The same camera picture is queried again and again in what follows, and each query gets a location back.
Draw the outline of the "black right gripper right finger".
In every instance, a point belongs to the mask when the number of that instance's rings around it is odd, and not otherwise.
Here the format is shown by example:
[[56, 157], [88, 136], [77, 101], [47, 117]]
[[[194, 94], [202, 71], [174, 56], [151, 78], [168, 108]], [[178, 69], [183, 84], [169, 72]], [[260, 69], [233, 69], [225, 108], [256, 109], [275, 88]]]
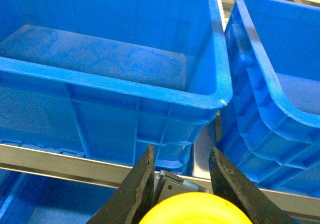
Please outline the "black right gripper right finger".
[[208, 160], [213, 194], [222, 197], [246, 214], [253, 224], [296, 224], [275, 205], [219, 149]]

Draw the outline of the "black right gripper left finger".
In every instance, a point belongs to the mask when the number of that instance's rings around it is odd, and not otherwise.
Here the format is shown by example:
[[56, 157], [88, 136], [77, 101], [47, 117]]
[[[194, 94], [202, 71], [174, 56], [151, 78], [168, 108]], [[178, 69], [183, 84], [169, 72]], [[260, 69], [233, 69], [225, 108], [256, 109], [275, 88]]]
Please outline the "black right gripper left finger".
[[153, 207], [155, 148], [149, 145], [108, 201], [88, 224], [138, 224]]

